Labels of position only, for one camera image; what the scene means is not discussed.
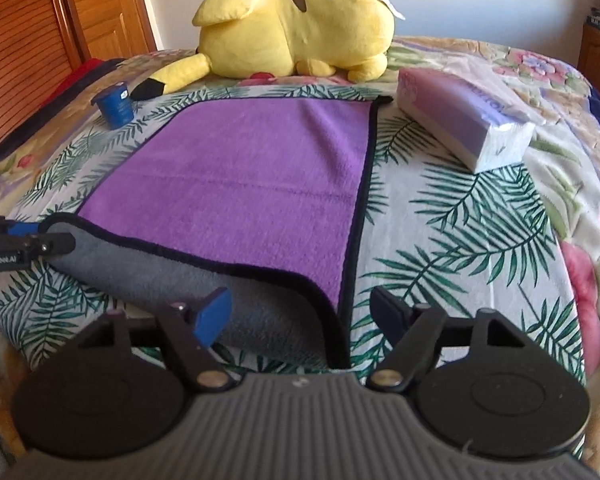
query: yellow plush toy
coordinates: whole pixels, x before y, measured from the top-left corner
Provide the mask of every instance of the yellow plush toy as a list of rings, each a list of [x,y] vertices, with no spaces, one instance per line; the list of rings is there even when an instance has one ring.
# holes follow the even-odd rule
[[[257,72],[331,76],[351,82],[380,77],[394,36],[388,0],[205,0],[195,56],[155,72],[132,92],[145,100],[178,91],[209,73],[248,78]]]

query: microfiber towel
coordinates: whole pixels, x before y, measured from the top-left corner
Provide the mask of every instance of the microfiber towel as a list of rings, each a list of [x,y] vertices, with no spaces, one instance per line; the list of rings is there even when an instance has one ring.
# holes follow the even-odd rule
[[[380,103],[245,98],[185,108],[77,215],[43,223],[77,237],[54,265],[135,303],[138,290],[156,303],[186,299],[171,297],[174,286],[199,297],[233,285],[238,319],[221,342],[347,367]],[[185,286],[171,283],[176,274]]]

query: wooden door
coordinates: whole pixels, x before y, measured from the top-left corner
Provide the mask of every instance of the wooden door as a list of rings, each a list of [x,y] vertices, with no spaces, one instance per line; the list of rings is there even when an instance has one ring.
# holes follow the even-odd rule
[[[131,57],[155,50],[143,0],[73,0],[91,57]]]

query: bed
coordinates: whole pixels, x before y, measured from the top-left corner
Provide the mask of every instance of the bed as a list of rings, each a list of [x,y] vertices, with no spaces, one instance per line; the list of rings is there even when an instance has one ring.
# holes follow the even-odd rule
[[[562,62],[496,44],[397,37],[387,72],[367,84],[339,76],[211,77],[137,105],[134,121],[113,132],[91,107],[100,89],[120,80],[133,87],[192,54],[163,51],[126,60],[22,145],[12,144],[0,155],[0,214],[39,222],[75,212],[112,169],[193,103],[255,97],[369,102],[395,93],[401,67],[442,68],[449,56],[480,57],[546,124],[524,164],[473,176],[395,103],[379,109],[346,319],[350,364],[363,381],[390,350],[368,309],[375,285],[408,303],[440,304],[454,316],[496,308],[587,384],[592,417],[576,452],[600,472],[600,99],[583,76]],[[135,305],[42,261],[27,272],[0,274],[0,439],[8,453],[24,452],[8,402],[27,369],[112,306],[138,314]],[[225,344],[213,350],[236,374],[315,371]],[[159,362],[153,349],[141,354]]]

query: blue jar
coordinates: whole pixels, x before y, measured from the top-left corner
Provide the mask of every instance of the blue jar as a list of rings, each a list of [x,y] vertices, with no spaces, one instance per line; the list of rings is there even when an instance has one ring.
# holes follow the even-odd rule
[[[134,118],[126,83],[116,83],[101,90],[91,99],[91,104],[98,105],[112,130],[129,124]]]

